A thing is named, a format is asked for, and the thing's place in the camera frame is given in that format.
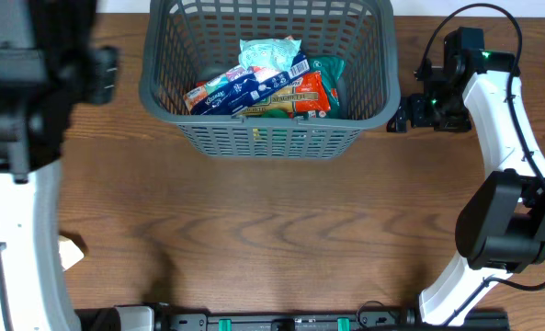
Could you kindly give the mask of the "grey plastic slatted basket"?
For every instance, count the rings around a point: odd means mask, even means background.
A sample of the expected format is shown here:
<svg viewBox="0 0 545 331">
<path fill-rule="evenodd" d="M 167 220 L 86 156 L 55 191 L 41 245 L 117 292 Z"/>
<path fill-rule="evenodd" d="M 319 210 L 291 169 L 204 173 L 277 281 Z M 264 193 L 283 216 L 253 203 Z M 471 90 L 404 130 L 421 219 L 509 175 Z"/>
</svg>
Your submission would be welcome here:
<svg viewBox="0 0 545 331">
<path fill-rule="evenodd" d="M 241 40 L 301 42 L 308 57 L 334 55 L 345 71 L 336 118 L 194 116 L 184 95 L 237 64 Z M 401 97 L 388 0 L 152 0 L 140 99 L 202 153 L 330 159 L 364 130 L 390 120 Z"/>
</svg>

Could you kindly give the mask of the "green Nescafe coffee bag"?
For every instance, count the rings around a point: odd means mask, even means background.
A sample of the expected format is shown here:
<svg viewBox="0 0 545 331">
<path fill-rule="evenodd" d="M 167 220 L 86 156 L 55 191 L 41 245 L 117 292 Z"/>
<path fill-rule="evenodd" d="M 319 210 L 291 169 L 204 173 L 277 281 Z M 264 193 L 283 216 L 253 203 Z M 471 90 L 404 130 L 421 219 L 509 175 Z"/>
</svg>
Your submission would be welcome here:
<svg viewBox="0 0 545 331">
<path fill-rule="evenodd" d="M 319 72 L 322 78 L 322 85 L 327 96 L 330 110 L 326 117 L 341 120 L 341 104 L 337 91 L 338 81 L 346 69 L 346 62 L 333 55 L 314 56 L 308 59 L 311 70 Z"/>
</svg>

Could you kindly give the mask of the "red yellow spaghetti packet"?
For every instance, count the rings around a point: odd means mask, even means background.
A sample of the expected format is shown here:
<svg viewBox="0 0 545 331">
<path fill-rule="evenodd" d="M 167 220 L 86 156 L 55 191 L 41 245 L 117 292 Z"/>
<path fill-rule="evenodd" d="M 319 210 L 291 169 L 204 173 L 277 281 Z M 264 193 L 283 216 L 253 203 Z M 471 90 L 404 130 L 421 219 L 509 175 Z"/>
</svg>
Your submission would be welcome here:
<svg viewBox="0 0 545 331">
<path fill-rule="evenodd" d="M 324 116 L 331 110 L 329 98 L 319 72 L 309 72 L 253 106 L 242 109 L 237 116 L 263 117 L 279 110 L 288 118 L 321 111 Z"/>
</svg>

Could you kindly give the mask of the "colourful Kleenex tissue multipack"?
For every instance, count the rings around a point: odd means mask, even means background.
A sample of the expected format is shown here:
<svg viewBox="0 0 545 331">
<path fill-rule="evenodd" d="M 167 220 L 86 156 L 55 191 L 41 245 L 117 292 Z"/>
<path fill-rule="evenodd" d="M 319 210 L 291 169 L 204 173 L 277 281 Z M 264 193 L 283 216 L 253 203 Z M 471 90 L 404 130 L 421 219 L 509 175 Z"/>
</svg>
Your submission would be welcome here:
<svg viewBox="0 0 545 331">
<path fill-rule="evenodd" d="M 190 90 L 183 100 L 191 115 L 234 116 L 289 86 L 309 71 L 303 52 L 296 55 L 292 66 L 285 72 L 255 66 L 244 69 L 237 65 Z"/>
</svg>

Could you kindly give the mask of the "mint green tissue packet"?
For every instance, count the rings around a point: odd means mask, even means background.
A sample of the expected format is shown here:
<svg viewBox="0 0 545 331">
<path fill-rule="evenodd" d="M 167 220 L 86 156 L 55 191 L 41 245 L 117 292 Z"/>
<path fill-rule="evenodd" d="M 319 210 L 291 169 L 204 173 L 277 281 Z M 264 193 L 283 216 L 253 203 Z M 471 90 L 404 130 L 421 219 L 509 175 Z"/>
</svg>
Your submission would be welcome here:
<svg viewBox="0 0 545 331">
<path fill-rule="evenodd" d="M 301 50 L 301 41 L 285 39 L 240 40 L 238 62 L 244 68 L 264 67 L 285 72 Z"/>
</svg>

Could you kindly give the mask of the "green lidded jar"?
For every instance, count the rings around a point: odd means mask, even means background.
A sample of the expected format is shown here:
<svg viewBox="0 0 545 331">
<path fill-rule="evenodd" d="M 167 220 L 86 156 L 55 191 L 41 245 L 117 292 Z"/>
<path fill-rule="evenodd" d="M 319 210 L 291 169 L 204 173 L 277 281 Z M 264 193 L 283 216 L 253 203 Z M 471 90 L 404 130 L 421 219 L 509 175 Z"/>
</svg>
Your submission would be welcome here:
<svg viewBox="0 0 545 331">
<path fill-rule="evenodd" d="M 292 119 L 293 114 L 291 112 L 287 112 L 284 109 L 281 108 L 273 108 L 270 110 L 265 111 L 262 115 L 262 118 L 269 118 L 269 119 Z"/>
</svg>

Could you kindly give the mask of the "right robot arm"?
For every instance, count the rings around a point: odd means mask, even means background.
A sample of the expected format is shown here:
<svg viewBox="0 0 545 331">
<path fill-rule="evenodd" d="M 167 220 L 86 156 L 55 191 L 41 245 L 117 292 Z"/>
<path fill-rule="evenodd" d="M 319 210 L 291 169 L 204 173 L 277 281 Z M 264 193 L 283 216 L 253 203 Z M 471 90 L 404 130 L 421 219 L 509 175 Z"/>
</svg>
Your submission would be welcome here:
<svg viewBox="0 0 545 331">
<path fill-rule="evenodd" d="M 402 97 L 389 132 L 475 130 L 485 180 L 461 211 L 456 253 L 418 298 L 415 321 L 476 326 L 472 308 L 493 286 L 545 260 L 545 157 L 531 130 L 514 54 L 488 51 L 481 29 L 444 39 L 440 67 L 415 72 L 423 92 Z"/>
</svg>

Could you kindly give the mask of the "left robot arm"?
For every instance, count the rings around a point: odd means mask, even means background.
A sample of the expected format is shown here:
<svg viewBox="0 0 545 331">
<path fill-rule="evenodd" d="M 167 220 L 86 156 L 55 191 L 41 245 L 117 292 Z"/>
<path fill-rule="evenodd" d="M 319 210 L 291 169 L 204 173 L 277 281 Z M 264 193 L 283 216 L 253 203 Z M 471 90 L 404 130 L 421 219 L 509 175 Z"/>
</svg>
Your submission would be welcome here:
<svg viewBox="0 0 545 331">
<path fill-rule="evenodd" d="M 80 103 L 113 98 L 119 53 L 93 1 L 0 1 L 0 330 L 153 330 L 147 305 L 75 309 L 60 255 L 62 143 Z"/>
</svg>

